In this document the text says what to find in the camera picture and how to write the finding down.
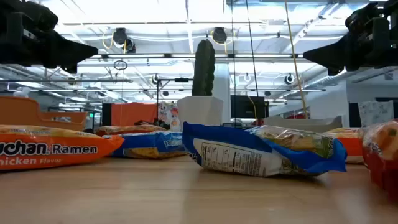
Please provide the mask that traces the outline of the black computer case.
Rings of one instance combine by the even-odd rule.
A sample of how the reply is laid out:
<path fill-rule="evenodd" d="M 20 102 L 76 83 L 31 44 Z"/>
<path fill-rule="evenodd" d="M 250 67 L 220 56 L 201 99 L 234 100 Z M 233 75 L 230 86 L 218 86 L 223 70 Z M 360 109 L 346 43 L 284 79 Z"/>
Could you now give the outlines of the black computer case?
<path fill-rule="evenodd" d="M 232 118 L 264 119 L 269 116 L 269 102 L 260 96 L 231 95 Z"/>

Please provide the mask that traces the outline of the orange partition panel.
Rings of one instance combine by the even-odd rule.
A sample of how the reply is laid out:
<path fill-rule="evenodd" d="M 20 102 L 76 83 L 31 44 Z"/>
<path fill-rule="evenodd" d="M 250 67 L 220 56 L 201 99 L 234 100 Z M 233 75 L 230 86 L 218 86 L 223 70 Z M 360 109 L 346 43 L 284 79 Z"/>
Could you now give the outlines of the orange partition panel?
<path fill-rule="evenodd" d="M 111 105 L 110 126 L 153 125 L 157 106 L 153 103 L 125 103 Z"/>

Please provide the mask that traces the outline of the blue soy sauce ramen pack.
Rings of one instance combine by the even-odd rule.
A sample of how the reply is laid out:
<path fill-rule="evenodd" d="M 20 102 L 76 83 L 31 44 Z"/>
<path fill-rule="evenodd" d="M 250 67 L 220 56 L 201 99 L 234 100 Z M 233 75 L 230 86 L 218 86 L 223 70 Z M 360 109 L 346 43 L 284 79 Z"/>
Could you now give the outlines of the blue soy sauce ramen pack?
<path fill-rule="evenodd" d="M 221 172 L 270 177 L 346 170 L 343 144 L 322 133 L 277 126 L 243 130 L 184 123 L 182 142 L 198 165 Z"/>
<path fill-rule="evenodd" d="M 111 157 L 167 159 L 186 154 L 180 132 L 153 131 L 119 135 L 124 142 L 111 154 Z"/>

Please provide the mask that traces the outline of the white patterned board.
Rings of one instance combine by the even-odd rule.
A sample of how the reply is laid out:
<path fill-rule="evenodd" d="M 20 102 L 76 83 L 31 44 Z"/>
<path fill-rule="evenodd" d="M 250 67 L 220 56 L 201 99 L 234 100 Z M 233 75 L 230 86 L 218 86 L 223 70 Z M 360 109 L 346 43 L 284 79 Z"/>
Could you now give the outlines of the white patterned board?
<path fill-rule="evenodd" d="M 362 126 L 384 123 L 394 119 L 393 101 L 365 101 L 358 103 Z"/>

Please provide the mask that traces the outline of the white hexagonal plant pot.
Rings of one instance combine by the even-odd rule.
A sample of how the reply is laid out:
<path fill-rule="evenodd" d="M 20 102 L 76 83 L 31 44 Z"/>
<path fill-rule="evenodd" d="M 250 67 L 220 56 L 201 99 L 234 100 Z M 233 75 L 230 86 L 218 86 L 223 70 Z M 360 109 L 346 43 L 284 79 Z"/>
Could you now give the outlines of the white hexagonal plant pot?
<path fill-rule="evenodd" d="M 183 130 L 185 122 L 207 126 L 220 126 L 223 101 L 214 96 L 186 96 L 177 101 L 178 118 Z"/>

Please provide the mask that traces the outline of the light grey plastic bin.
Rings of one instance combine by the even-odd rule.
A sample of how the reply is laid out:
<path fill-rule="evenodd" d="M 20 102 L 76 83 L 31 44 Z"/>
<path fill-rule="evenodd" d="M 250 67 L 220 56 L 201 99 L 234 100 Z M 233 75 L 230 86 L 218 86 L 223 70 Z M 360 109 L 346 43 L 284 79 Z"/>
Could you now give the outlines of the light grey plastic bin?
<path fill-rule="evenodd" d="M 280 116 L 272 116 L 263 119 L 264 124 L 268 126 L 278 126 L 282 128 L 299 129 L 316 133 L 324 133 L 336 128 L 342 128 L 342 118 L 326 119 L 285 119 Z"/>

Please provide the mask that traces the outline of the red beef ramen pack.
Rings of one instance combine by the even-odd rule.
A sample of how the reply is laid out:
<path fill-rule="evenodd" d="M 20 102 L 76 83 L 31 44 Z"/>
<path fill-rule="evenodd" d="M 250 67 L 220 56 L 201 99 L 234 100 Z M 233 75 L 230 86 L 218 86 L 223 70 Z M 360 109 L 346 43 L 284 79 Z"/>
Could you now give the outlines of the red beef ramen pack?
<path fill-rule="evenodd" d="M 95 134 L 98 136 L 104 136 L 117 134 L 150 133 L 154 131 L 166 131 L 166 129 L 151 124 L 143 124 L 137 126 L 102 126 L 95 131 Z"/>
<path fill-rule="evenodd" d="M 371 181 L 398 203 L 398 119 L 361 128 L 359 136 Z"/>

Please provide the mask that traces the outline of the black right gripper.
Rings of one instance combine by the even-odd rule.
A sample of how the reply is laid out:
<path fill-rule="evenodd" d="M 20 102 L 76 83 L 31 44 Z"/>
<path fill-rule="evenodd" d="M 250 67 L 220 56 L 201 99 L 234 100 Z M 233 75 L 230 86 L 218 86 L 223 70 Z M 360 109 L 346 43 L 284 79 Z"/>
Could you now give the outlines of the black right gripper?
<path fill-rule="evenodd" d="M 345 68 L 398 66 L 398 0 L 383 6 L 370 2 L 346 20 L 348 33 L 334 44 L 308 50 L 303 58 L 328 69 L 328 76 Z"/>

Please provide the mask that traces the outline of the cartoon poster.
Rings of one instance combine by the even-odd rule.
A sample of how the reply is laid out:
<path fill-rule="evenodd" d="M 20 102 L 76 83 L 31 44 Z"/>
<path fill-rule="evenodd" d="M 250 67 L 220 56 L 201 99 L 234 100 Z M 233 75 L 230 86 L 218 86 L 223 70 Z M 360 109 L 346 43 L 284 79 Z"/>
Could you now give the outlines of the cartoon poster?
<path fill-rule="evenodd" d="M 158 119 L 162 122 L 165 129 L 173 132 L 181 131 L 176 102 L 161 101 L 158 105 Z"/>

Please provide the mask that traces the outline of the orange plastic bin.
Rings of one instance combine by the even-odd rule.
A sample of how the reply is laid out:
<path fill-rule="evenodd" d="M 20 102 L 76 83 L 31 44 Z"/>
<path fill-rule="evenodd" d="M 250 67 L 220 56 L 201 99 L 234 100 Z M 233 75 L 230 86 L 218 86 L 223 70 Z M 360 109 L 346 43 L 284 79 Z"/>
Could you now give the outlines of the orange plastic bin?
<path fill-rule="evenodd" d="M 41 112 L 30 98 L 0 96 L 0 124 L 30 125 L 82 131 L 87 112 Z"/>

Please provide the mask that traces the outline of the green cactus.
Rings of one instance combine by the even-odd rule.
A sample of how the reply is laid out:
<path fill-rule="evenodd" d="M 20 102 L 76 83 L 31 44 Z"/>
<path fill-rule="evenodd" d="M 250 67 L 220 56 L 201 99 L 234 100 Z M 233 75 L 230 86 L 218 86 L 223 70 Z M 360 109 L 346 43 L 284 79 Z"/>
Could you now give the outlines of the green cactus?
<path fill-rule="evenodd" d="M 212 96 L 215 50 L 209 40 L 201 40 L 195 52 L 192 96 Z"/>

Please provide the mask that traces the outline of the orange chicken ramen pack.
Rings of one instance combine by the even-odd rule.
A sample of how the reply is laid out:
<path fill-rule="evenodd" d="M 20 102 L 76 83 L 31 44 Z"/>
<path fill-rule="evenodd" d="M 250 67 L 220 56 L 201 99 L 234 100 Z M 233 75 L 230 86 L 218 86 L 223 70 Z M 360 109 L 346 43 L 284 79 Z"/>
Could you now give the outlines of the orange chicken ramen pack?
<path fill-rule="evenodd" d="M 337 138 L 347 152 L 347 164 L 363 164 L 363 148 L 359 128 L 336 128 L 325 133 Z"/>
<path fill-rule="evenodd" d="M 124 138 L 41 126 L 0 125 L 0 170 L 41 169 L 93 162 Z"/>

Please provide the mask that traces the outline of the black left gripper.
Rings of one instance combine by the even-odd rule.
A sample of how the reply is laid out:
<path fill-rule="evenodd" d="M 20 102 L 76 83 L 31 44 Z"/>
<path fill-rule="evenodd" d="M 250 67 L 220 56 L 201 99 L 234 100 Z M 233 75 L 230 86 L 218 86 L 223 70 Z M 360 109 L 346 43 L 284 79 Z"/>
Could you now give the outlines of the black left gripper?
<path fill-rule="evenodd" d="M 0 0 L 0 64 L 60 67 L 76 74 L 78 63 L 98 53 L 96 47 L 70 41 L 54 31 L 58 17 L 26 0 Z"/>

